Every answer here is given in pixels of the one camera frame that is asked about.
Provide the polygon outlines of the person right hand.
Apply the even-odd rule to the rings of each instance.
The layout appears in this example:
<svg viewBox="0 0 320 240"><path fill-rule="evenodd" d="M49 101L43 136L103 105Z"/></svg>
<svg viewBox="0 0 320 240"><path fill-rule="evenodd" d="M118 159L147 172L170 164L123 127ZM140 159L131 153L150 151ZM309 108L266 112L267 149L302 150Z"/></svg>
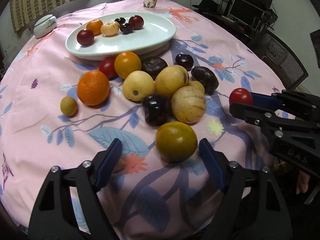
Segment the person right hand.
<svg viewBox="0 0 320 240"><path fill-rule="evenodd" d="M309 187L310 176L302 171L299 172L296 194L306 193Z"/></svg>

